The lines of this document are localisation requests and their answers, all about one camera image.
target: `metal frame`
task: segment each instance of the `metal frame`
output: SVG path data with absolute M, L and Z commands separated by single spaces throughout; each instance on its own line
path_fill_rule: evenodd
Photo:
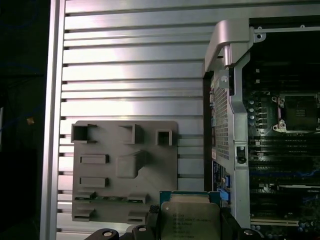
M 203 64 L 204 73 L 213 71 L 214 88 L 227 91 L 228 158 L 218 154 L 215 161 L 230 174 L 231 213 L 243 228 L 250 227 L 250 189 L 248 162 L 238 163 L 237 148 L 243 147 L 248 159 L 248 117 L 242 96 L 242 68 L 250 61 L 246 52 L 254 43 L 254 29 L 249 19 L 224 20 L 216 25 Z M 229 79 L 228 69 L 233 70 Z M 229 95 L 229 81 L 234 81 L 234 95 Z
M 58 157 L 65 4 L 65 0 L 52 0 L 50 6 L 39 238 L 41 240 L 55 240 L 57 234 Z

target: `gray plastic bracket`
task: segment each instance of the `gray plastic bracket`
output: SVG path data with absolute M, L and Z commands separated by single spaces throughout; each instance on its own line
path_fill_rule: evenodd
M 144 224 L 159 192 L 177 190 L 178 135 L 175 121 L 73 124 L 73 221 Z

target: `square opening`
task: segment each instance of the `square opening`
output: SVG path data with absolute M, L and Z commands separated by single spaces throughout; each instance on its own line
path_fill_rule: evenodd
M 162 146 L 171 146 L 172 145 L 172 139 L 170 136 L 169 131 L 159 131 L 157 136 L 157 143 L 158 145 Z
M 72 126 L 72 141 L 88 141 L 87 126 Z
M 120 126 L 120 136 L 124 144 L 135 144 L 135 127 L 133 125 Z

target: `rectangular cutout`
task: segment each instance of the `rectangular cutout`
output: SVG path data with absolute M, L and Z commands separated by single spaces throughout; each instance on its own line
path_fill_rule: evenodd
M 129 218 L 128 222 L 130 222 L 130 223 L 142 223 L 143 220 L 142 219 L 136 219 L 136 218 Z
M 137 124 L 120 125 L 123 144 L 140 144 L 143 142 L 143 130 Z
M 131 199 L 128 199 L 128 203 L 143 204 L 144 201 L 142 201 L 142 200 L 131 200 Z
M 172 146 L 172 130 L 170 129 L 158 129 L 155 136 L 155 144 L 160 146 Z
M 108 155 L 85 154 L 80 156 L 80 163 L 82 164 L 106 164 L 107 162 Z
M 93 212 L 94 210 L 77 210 L 72 218 L 74 221 L 78 222 L 89 222 Z
M 108 178 L 102 177 L 81 177 L 79 184 L 83 188 L 105 188 Z
M 147 212 L 134 212 L 131 211 L 127 217 L 128 224 L 145 224 L 147 219 Z
M 71 142 L 80 143 L 80 144 L 96 143 L 97 141 L 89 139 L 89 136 L 88 136 L 89 128 L 96 128 L 96 127 L 97 125 L 93 125 L 93 124 L 86 124 L 82 126 L 72 124 Z
M 96 197 L 96 192 L 78 192 L 75 196 L 75 200 L 91 200 Z
M 127 197 L 127 201 L 128 201 L 129 203 L 146 204 L 147 194 L 145 194 L 145 193 L 131 193 L 131 194 Z

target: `blue connector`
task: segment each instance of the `blue connector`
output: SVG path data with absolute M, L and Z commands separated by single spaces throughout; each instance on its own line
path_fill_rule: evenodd
M 224 201 L 230 201 L 230 193 L 222 188 L 218 188 L 218 192 L 220 192 L 220 198 Z

